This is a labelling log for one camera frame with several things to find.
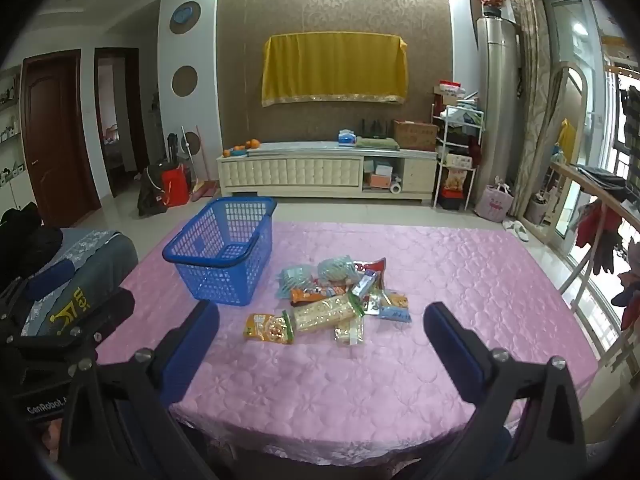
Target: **quilted tablecloth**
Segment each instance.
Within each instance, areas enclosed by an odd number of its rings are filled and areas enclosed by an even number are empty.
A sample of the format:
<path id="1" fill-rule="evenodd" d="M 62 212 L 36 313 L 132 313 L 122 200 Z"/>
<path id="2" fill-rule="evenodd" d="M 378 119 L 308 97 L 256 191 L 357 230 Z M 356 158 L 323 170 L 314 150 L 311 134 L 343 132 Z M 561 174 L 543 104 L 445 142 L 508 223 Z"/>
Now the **quilted tablecloth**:
<path id="1" fill-rule="evenodd" d="M 124 281 L 136 308 L 98 347 L 101 363 L 154 348 L 196 304 L 156 247 Z M 387 258 L 385 283 L 409 299 L 412 324 L 365 318 L 365 344 L 339 347 L 332 330 L 292 346 L 245 340 L 251 312 L 279 312 L 276 276 L 293 264 L 349 254 Z M 436 439 L 473 407 L 451 383 L 422 330 L 443 301 L 489 347 L 546 362 L 567 359 L 581 394 L 596 359 L 566 303 L 513 235 L 489 230 L 329 223 L 273 223 L 273 253 L 247 307 L 220 306 L 220 330 L 177 418 L 215 439 L 316 464 L 370 463 Z M 511 419 L 518 416 L 512 410 Z"/>

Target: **pink bag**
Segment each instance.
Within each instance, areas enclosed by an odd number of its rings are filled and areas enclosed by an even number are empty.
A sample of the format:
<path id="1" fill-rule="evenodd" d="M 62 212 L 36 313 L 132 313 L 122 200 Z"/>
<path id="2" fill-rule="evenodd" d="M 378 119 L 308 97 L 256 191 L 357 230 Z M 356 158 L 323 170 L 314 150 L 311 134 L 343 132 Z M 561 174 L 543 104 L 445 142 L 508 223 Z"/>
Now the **pink bag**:
<path id="1" fill-rule="evenodd" d="M 509 187 L 504 183 L 487 186 L 482 193 L 480 202 L 476 204 L 476 214 L 492 222 L 502 222 L 513 203 L 513 196 L 509 194 Z"/>

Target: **tile floor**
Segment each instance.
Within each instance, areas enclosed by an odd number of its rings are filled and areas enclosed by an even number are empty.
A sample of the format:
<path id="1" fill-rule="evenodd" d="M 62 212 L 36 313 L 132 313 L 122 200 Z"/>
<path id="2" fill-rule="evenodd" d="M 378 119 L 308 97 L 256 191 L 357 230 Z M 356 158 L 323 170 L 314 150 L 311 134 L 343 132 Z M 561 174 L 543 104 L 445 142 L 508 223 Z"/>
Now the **tile floor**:
<path id="1" fill-rule="evenodd" d="M 82 221 L 78 226 L 92 229 L 115 229 L 127 235 L 135 244 L 140 259 L 154 247 L 179 223 L 193 217 L 207 203 L 203 198 L 194 203 L 169 209 L 164 214 L 149 218 L 139 218 L 137 210 L 138 186 L 133 185 L 115 199 L 104 204 L 97 211 Z M 430 206 L 422 206 L 413 201 L 373 201 L 373 200 L 324 200 L 324 199 L 278 199 L 278 207 L 273 215 L 274 221 L 296 222 L 346 222 L 369 224 L 402 224 L 417 226 L 442 226 L 454 228 L 477 228 L 501 230 L 502 225 L 481 219 L 472 212 L 449 212 L 434 210 Z M 549 276 L 551 282 L 559 286 L 569 276 L 568 267 L 549 248 L 530 235 L 530 241 L 523 244 L 536 259 L 540 267 Z M 569 301 L 575 296 L 578 282 L 569 288 L 564 295 Z M 580 308 L 587 318 L 598 310 L 595 300 L 585 292 Z M 596 378 L 594 387 L 582 402 L 583 416 L 592 413 L 604 400 L 602 397 L 615 384 L 602 368 Z M 601 388 L 602 395 L 594 388 Z"/>

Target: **screw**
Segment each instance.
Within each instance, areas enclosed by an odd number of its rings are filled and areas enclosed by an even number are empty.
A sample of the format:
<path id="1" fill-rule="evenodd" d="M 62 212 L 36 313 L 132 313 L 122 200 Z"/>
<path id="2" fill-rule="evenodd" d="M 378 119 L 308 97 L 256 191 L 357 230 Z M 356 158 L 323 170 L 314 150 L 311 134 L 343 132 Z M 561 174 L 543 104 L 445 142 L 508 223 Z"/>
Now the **screw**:
<path id="1" fill-rule="evenodd" d="M 136 350 L 136 353 L 133 354 L 133 356 L 139 363 L 144 363 L 154 356 L 154 352 L 151 348 L 141 348 L 140 350 Z"/>
<path id="2" fill-rule="evenodd" d="M 78 368 L 81 371 L 85 372 L 89 368 L 91 368 L 92 365 L 93 363 L 91 362 L 91 359 L 89 359 L 88 357 L 85 357 L 84 359 L 80 359 L 80 362 L 78 363 Z"/>
<path id="3" fill-rule="evenodd" d="M 504 348 L 494 348 L 491 350 L 491 356 L 499 363 L 505 363 L 509 360 L 509 352 Z"/>
<path id="4" fill-rule="evenodd" d="M 564 357 L 560 357 L 559 355 L 554 355 L 551 358 L 551 365 L 558 370 L 564 370 L 566 368 L 566 359 Z"/>

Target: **blue plastic basket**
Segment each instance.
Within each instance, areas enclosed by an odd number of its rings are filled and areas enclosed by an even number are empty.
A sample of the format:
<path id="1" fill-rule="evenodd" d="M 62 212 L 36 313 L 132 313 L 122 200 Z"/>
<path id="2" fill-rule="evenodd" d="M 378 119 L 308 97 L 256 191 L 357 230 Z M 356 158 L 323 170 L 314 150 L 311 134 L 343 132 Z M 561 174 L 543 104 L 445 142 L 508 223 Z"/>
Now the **blue plastic basket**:
<path id="1" fill-rule="evenodd" d="M 212 200 L 166 245 L 162 257 L 175 266 L 197 300 L 245 306 L 271 256 L 273 198 Z"/>

